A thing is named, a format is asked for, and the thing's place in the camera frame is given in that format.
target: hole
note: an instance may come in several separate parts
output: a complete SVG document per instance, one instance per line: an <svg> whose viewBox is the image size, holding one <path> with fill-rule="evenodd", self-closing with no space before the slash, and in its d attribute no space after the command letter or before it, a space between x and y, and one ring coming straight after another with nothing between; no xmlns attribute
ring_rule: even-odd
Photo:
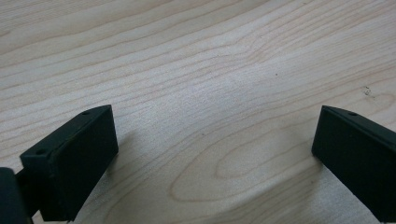
<svg viewBox="0 0 396 224"><path fill-rule="evenodd" d="M36 155L43 155L43 154L45 154L46 152L47 152L46 149L41 148L41 149L37 150L37 151L35 152L35 154L36 154Z"/></svg>

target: wooden table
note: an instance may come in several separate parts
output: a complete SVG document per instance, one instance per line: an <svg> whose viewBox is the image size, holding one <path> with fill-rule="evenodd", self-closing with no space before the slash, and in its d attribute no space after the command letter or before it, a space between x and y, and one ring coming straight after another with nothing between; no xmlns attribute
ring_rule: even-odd
<svg viewBox="0 0 396 224"><path fill-rule="evenodd" d="M2 0L0 52L1 166L113 105L76 223L378 223L310 149L322 105L396 130L395 1Z"/></svg>

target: wooden surface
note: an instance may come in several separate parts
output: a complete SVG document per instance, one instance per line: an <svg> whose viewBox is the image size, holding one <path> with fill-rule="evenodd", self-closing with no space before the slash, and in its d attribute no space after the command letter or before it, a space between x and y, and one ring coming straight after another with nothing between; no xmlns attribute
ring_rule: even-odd
<svg viewBox="0 0 396 224"><path fill-rule="evenodd" d="M76 223L377 223L310 148L322 105L396 130L396 1L2 0L0 52L1 166L113 105Z"/></svg>

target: wood grain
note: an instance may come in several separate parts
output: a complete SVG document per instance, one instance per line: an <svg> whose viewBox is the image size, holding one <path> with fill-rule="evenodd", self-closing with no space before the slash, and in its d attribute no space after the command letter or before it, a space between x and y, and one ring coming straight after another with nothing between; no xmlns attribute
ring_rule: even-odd
<svg viewBox="0 0 396 224"><path fill-rule="evenodd" d="M310 148L322 105L396 130L395 67L390 0L4 0L0 165L112 104L76 223L377 223Z"/></svg>

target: black object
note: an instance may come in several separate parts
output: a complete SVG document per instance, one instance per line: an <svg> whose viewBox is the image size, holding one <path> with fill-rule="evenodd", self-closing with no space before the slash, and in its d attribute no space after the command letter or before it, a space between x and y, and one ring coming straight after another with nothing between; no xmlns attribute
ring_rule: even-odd
<svg viewBox="0 0 396 224"><path fill-rule="evenodd" d="M396 221L396 133L354 112L323 106L312 153L379 221Z"/></svg>
<svg viewBox="0 0 396 224"><path fill-rule="evenodd" d="M75 116L21 154L17 175L0 169L0 223L29 223L37 210L45 221L74 220L118 150L111 105Z"/></svg>

